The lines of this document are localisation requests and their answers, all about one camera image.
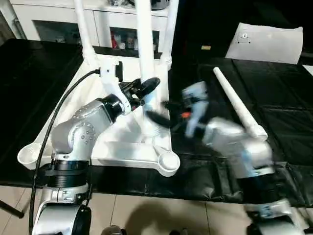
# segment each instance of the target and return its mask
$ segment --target white tripod leg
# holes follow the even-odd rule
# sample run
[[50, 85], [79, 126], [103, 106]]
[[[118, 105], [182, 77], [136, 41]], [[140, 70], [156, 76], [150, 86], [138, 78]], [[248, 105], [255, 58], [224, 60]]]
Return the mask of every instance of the white tripod leg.
[[218, 67], [215, 67], [213, 69], [213, 72], [215, 73], [218, 81], [220, 82], [222, 88], [224, 89], [238, 117], [240, 118], [241, 122], [247, 129], [247, 132], [255, 138], [258, 138], [262, 141], [266, 141], [268, 138], [268, 134], [266, 133], [264, 128], [256, 122], [254, 117], [246, 108], [245, 104], [241, 101], [235, 90], [232, 88], [228, 80], [225, 78], [221, 70]]

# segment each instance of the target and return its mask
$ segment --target black tablecloth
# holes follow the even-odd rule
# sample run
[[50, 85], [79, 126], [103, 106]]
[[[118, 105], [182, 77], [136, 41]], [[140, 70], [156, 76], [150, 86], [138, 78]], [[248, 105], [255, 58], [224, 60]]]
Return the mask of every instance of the black tablecloth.
[[[98, 53], [136, 56], [134, 52], [96, 48]], [[0, 184], [29, 187], [33, 171], [17, 162], [18, 151], [32, 142], [82, 62], [76, 45], [10, 40], [0, 47], [2, 138]], [[207, 82], [207, 117], [240, 123], [212, 69], [218, 66], [255, 119], [269, 134], [282, 196], [294, 206], [313, 206], [313, 77], [302, 67], [278, 63], [209, 59], [188, 64], [173, 58], [169, 72], [171, 100], [192, 83]], [[172, 147], [181, 166], [162, 177], [150, 169], [92, 167], [94, 190], [103, 193], [223, 202], [242, 201], [227, 159], [179, 133]], [[40, 179], [39, 185], [45, 182]]]

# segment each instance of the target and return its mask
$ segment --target wire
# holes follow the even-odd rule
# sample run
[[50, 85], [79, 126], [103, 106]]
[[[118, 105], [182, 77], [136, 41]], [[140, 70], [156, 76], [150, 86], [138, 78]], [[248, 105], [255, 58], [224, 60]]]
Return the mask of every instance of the wire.
[[89, 165], [90, 165], [90, 168], [89, 168], [89, 192], [88, 192], [88, 197], [87, 197], [87, 201], [86, 201], [86, 206], [88, 206], [89, 204], [89, 201], [91, 199], [91, 195], [92, 195], [92, 161], [91, 161], [91, 158], [89, 160]]
[[93, 70], [93, 71], [90, 71], [89, 73], [87, 73], [86, 75], [82, 76], [80, 79], [78, 79], [77, 82], [75, 82], [73, 84], [73, 86], [71, 86], [69, 88], [68, 91], [66, 91], [66, 93], [64, 94], [64, 96], [61, 98], [59, 104], [57, 105], [54, 113], [53, 113], [53, 116], [51, 118], [51, 121], [49, 123], [49, 126], [48, 126], [48, 129], [47, 129], [47, 132], [45, 134], [45, 138], [44, 138], [44, 141], [42, 143], [42, 146], [40, 148], [40, 151], [39, 151], [39, 155], [38, 155], [38, 159], [37, 159], [37, 163], [36, 163], [36, 168], [35, 168], [35, 173], [34, 173], [34, 178], [33, 178], [33, 184], [32, 184], [32, 191], [31, 191], [31, 197], [30, 197], [30, 207], [29, 207], [29, 221], [28, 221], [28, 232], [29, 232], [29, 235], [32, 234], [32, 230], [33, 230], [33, 224], [34, 224], [34, 204], [35, 204], [35, 196], [36, 196], [36, 182], [37, 182], [37, 177], [38, 177], [38, 171], [39, 171], [39, 167], [40, 167], [40, 162], [41, 162], [41, 158], [43, 156], [43, 153], [44, 153], [44, 149], [45, 149], [45, 145], [48, 141], [48, 138], [49, 138], [49, 135], [50, 135], [50, 132], [51, 132], [51, 129], [52, 129], [52, 126], [53, 126], [53, 123], [55, 121], [55, 118], [62, 106], [62, 104], [64, 103], [65, 99], [69, 96], [69, 94], [83, 81], [85, 80], [87, 77], [89, 77], [90, 75], [92, 74], [100, 74], [100, 70], [97, 69], [97, 70]]

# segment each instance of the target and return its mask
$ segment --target floor tile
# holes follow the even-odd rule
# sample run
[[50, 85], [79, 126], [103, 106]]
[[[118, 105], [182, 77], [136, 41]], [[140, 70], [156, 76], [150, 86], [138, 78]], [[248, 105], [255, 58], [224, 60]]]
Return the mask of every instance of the floor tile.
[[[0, 200], [12, 207], [15, 207], [19, 202], [24, 190], [24, 188], [0, 186]], [[0, 234], [8, 223], [10, 216], [11, 214], [0, 209]]]
[[250, 219], [243, 205], [229, 203], [206, 203], [210, 235], [246, 235]]
[[[16, 206], [16, 209], [24, 211], [24, 218], [19, 219], [12, 216], [3, 231], [2, 235], [28, 235], [28, 217], [29, 217], [29, 202], [30, 202], [31, 189], [26, 188], [19, 203]], [[39, 206], [41, 197], [41, 190], [37, 190], [36, 199], [35, 199], [35, 212], [36, 216], [37, 208]]]
[[[25, 210], [23, 219], [11, 217], [3, 235], [26, 235], [28, 232], [28, 217], [29, 217], [29, 199], [31, 189], [27, 188], [17, 205], [19, 210]], [[35, 215], [39, 206], [41, 190], [36, 193]], [[105, 227], [110, 225], [112, 212], [114, 208], [115, 195], [94, 193], [92, 200], [89, 203], [91, 208], [92, 220], [90, 235], [100, 235]]]
[[110, 226], [116, 195], [94, 193], [89, 203], [91, 208], [90, 235], [101, 235]]
[[188, 228], [208, 234], [204, 202], [118, 195], [112, 225], [128, 235], [168, 235]]

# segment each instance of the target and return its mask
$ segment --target white tube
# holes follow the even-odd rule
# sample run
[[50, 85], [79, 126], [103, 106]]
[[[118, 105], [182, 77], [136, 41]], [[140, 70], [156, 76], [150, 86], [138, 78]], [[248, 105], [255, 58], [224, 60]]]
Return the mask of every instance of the white tube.
[[90, 37], [89, 37], [87, 24], [85, 20], [83, 0], [74, 0], [74, 3], [75, 3], [75, 11], [77, 15], [80, 39], [83, 45], [83, 58], [86, 60], [86, 62], [92, 69], [98, 69], [99, 62], [98, 62], [97, 55], [94, 52], [94, 49], [90, 42]]
[[[154, 77], [154, 52], [151, 23], [151, 3], [149, 0], [135, 0], [137, 12], [137, 37], [141, 82]], [[157, 91], [145, 97], [146, 104], [143, 106], [144, 112], [147, 110], [157, 110]], [[152, 137], [159, 133], [159, 127], [144, 115], [142, 133]]]
[[167, 64], [167, 69], [170, 70], [172, 66], [172, 47], [177, 19], [179, 0], [171, 0], [169, 6], [169, 13], [167, 18], [167, 25], [164, 37], [163, 53], [161, 55], [161, 62]]
[[213, 69], [218, 81], [220, 82], [222, 88], [224, 89], [228, 99], [230, 100], [232, 106], [234, 107], [238, 117], [247, 129], [247, 132], [253, 137], [258, 138], [262, 141], [266, 141], [268, 134], [262, 126], [260, 126], [254, 117], [251, 115], [249, 110], [246, 108], [244, 103], [241, 101], [235, 90], [232, 88], [228, 80], [225, 78], [223, 73], [218, 67]]

